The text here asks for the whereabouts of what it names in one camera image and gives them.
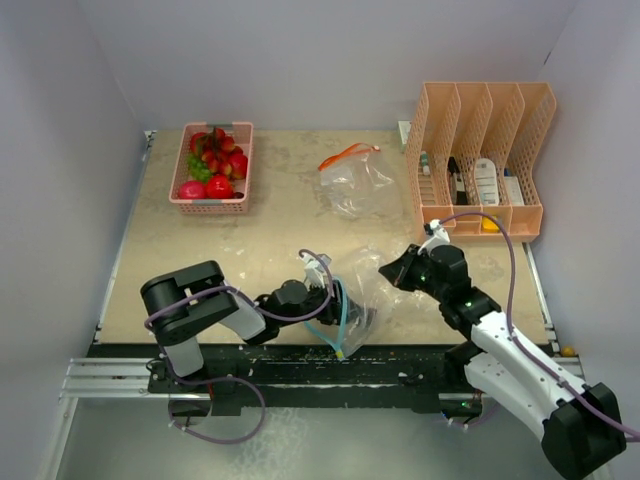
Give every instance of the white wall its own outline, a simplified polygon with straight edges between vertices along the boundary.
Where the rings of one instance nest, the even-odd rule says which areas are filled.
[[[0,465],[33,480],[145,145],[74,0],[0,4]]]
[[[394,128],[431,80],[534,80],[577,0],[79,0],[145,128]]]
[[[564,343],[640,428],[640,4],[583,0],[539,77],[558,114],[538,162],[545,206],[534,252]],[[631,445],[616,478],[638,478]]]

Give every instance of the plastic bag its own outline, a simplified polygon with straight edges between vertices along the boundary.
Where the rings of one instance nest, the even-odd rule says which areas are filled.
[[[356,143],[318,170],[321,193],[334,212],[349,218],[402,215],[398,183],[379,147]]]
[[[345,294],[346,318],[341,325],[326,326],[317,320],[307,327],[346,358],[360,348],[378,325],[386,323],[394,307],[393,287],[378,273],[385,263],[384,255],[372,248],[362,248],[340,260],[334,270],[340,293]]]

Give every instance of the blue cable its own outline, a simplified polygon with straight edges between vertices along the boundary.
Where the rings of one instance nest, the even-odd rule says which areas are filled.
[[[347,289],[344,287],[344,283],[340,280],[339,277],[334,276],[333,279],[340,286],[340,290],[342,292],[342,312],[340,314],[340,327],[338,328],[338,338],[334,341],[329,338],[327,335],[322,333],[320,330],[311,325],[310,321],[304,322],[304,326],[307,327],[311,333],[313,333],[320,340],[323,340],[326,344],[328,344],[331,348],[333,348],[336,352],[336,356],[339,360],[344,360],[344,353],[342,352],[342,341],[344,340],[344,334],[347,330],[347,310],[349,309],[348,298],[347,298]]]

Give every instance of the tabletop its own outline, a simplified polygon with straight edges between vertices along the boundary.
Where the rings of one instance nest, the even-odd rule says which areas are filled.
[[[389,261],[416,242],[404,155],[393,131],[263,131],[254,134],[249,211],[242,215],[183,215],[169,203],[182,131],[160,131],[147,162],[140,192],[102,321],[102,343],[150,343],[140,287],[174,270],[216,260],[227,281],[250,297],[269,293],[290,278],[302,278],[297,252],[327,253],[332,271],[348,270],[354,252],[367,248]],[[331,211],[318,192],[317,166],[356,142],[378,145],[401,187],[404,215],[392,221],[350,220]],[[476,286],[506,305],[509,254],[504,243],[462,244]],[[370,344],[454,344],[463,337],[442,320],[424,294],[394,291],[391,315],[376,325]],[[532,341],[548,343],[532,272],[516,244],[514,322]],[[234,332],[214,326],[201,343],[239,343]],[[303,325],[281,329],[272,343],[318,343]]]

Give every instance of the pink basket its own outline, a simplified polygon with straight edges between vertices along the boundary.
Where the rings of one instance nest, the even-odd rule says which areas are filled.
[[[236,192],[242,192],[244,197],[230,200],[182,200],[178,197],[180,186],[188,180],[193,180],[189,176],[189,167],[187,165],[191,137],[198,132],[211,132],[214,127],[214,125],[208,125],[206,123],[188,123],[185,125],[184,132],[182,133],[182,145],[178,152],[178,160],[176,161],[176,168],[173,172],[173,181],[171,182],[171,190],[169,192],[169,201],[178,205],[182,213],[213,215],[246,213],[249,210],[251,158],[253,157],[253,124],[250,122],[233,122],[231,125],[215,126],[224,129],[227,135],[231,135],[236,145],[239,145],[242,150],[244,150],[244,154],[249,159],[247,178],[233,182],[234,190]]]

